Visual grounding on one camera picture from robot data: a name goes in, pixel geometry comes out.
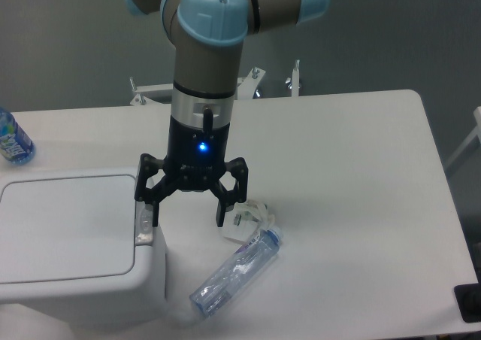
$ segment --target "blue led light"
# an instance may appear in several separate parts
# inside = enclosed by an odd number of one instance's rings
[[[209,147],[204,142],[201,142],[198,146],[198,150],[200,150],[201,152],[207,152],[209,150]]]

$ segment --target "white plastic lid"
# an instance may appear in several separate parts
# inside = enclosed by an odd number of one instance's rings
[[[129,175],[0,179],[0,284],[130,271],[134,186]]]
[[[278,226],[276,226],[276,225],[273,225],[272,227],[269,227],[268,231],[271,231],[272,234],[277,237],[277,240],[278,240],[278,241],[282,240],[283,237],[284,237],[283,232],[282,232],[281,229],[280,229]]]

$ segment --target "bottle label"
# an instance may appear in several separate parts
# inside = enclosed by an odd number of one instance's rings
[[[32,141],[17,122],[9,126],[8,132],[0,137],[0,152],[12,162],[27,157],[32,152],[32,147]]]
[[[243,244],[235,253],[241,253],[247,250],[249,247],[253,246],[261,238],[261,231],[256,231],[255,235],[246,243]]]

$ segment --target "white tabletop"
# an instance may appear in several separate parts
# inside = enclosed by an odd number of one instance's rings
[[[165,155],[170,106],[15,114],[38,153],[0,174],[126,166]],[[366,340],[467,332],[453,287],[476,282],[421,100],[411,91],[236,102],[226,159],[243,156],[249,197],[284,231],[266,270],[192,329],[160,319],[79,329],[20,305],[0,307],[0,338],[315,338]],[[210,193],[161,205],[168,301],[187,296],[237,249]]]

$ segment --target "crushed plastic bottle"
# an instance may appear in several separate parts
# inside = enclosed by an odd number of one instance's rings
[[[23,165],[35,155],[30,137],[9,111],[0,107],[0,153],[9,162]]]
[[[279,251],[281,238],[277,226],[258,230],[190,295],[191,301],[205,317],[214,315]]]

